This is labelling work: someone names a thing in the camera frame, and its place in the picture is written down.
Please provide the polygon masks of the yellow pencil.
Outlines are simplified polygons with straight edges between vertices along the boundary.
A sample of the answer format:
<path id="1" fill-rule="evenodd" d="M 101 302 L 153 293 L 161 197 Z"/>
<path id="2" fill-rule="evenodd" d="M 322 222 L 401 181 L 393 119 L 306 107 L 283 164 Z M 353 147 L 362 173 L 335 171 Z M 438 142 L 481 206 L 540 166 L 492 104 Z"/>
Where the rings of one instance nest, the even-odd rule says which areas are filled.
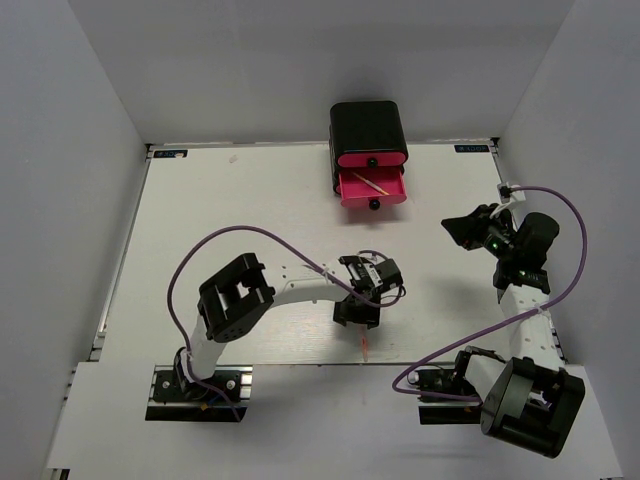
<path id="1" fill-rule="evenodd" d="M 378 192 L 379 194 L 383 195 L 383 196 L 389 196 L 389 192 L 387 192 L 386 190 L 384 190 L 381 186 L 379 186 L 378 184 L 374 183 L 373 181 L 365 178 L 364 176 L 356 173 L 356 172 L 352 172 L 353 176 L 356 177 L 357 179 L 359 179 L 360 181 L 362 181 L 363 183 L 365 183 L 366 185 L 368 185 L 370 188 L 372 188 L 373 190 L 375 190 L 376 192 Z"/>

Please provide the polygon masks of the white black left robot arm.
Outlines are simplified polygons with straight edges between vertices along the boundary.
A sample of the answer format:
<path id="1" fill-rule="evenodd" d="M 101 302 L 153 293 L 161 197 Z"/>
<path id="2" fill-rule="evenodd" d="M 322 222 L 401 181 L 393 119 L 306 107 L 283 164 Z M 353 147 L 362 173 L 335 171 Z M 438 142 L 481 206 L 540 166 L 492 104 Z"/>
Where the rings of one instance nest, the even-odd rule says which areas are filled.
<path id="1" fill-rule="evenodd" d="M 224 346 L 246 336 L 271 309 L 327 301 L 335 323 L 372 329 L 380 323 L 382 297 L 392 290 L 404 292 L 403 278 L 386 257 L 347 255 L 319 271 L 303 265 L 269 273 L 254 253 L 242 254 L 199 287 L 195 328 L 174 358 L 177 387 L 189 400 L 205 396 Z"/>

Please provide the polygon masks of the red pen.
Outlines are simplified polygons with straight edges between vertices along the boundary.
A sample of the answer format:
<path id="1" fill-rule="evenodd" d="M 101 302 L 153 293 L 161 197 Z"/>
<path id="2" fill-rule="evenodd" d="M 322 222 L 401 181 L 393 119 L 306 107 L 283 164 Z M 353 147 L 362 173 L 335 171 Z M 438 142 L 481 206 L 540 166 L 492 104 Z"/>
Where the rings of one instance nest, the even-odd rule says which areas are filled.
<path id="1" fill-rule="evenodd" d="M 369 361 L 369 347 L 368 347 L 368 338 L 366 329 L 361 331 L 361 351 L 362 351 L 362 359 L 364 363 L 368 363 Z"/>

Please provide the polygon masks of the pink top drawer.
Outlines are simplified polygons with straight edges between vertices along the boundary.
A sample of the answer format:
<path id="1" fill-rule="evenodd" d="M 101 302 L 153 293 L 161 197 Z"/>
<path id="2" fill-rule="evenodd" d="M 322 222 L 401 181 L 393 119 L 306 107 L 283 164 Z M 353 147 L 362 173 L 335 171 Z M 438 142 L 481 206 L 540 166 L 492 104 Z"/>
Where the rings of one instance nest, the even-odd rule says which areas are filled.
<path id="1" fill-rule="evenodd" d="M 386 168 L 403 165 L 408 155 L 403 151 L 351 152 L 337 158 L 340 168 Z"/>

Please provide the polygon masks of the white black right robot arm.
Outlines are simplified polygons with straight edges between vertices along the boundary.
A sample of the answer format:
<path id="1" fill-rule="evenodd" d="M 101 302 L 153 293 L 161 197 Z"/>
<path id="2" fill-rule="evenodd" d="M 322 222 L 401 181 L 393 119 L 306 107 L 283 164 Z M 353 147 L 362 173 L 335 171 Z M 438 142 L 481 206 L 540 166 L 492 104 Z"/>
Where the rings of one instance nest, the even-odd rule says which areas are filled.
<path id="1" fill-rule="evenodd" d="M 543 266 L 559 224 L 533 212 L 516 225 L 510 211 L 496 204 L 441 224 L 458 246 L 483 248 L 496 258 L 498 304 L 506 317 L 516 319 L 505 328 L 508 355 L 467 346 L 441 384 L 447 393 L 479 397 L 475 413 L 483 434 L 555 458 L 585 396 L 583 380 L 564 366 L 542 308 L 550 294 Z"/>

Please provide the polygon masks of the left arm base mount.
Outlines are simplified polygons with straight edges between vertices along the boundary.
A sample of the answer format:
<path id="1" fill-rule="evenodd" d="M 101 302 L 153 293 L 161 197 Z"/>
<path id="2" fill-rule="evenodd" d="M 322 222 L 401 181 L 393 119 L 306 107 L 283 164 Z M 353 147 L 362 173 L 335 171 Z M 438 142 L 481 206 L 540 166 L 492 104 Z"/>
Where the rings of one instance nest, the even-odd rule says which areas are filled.
<path id="1" fill-rule="evenodd" d="M 152 376 L 145 420 L 156 422 L 238 423 L 248 409 L 253 380 L 251 366 L 222 366 L 206 382 L 222 391 L 235 411 L 217 392 L 199 384 L 181 389 L 170 366 L 158 366 Z"/>

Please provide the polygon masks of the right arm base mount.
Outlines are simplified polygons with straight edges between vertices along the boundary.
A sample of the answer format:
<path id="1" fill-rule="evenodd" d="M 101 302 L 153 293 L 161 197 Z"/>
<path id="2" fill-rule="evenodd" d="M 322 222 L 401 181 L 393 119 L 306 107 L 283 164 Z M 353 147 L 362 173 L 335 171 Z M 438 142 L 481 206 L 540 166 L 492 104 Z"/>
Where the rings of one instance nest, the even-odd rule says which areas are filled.
<path id="1" fill-rule="evenodd" d="M 470 361 L 482 357 L 501 361 L 495 351 L 469 346 L 458 352 L 452 367 L 429 363 L 408 376 L 409 384 L 417 390 L 435 393 L 419 397 L 421 425 L 480 424 L 481 396 L 465 375 Z"/>

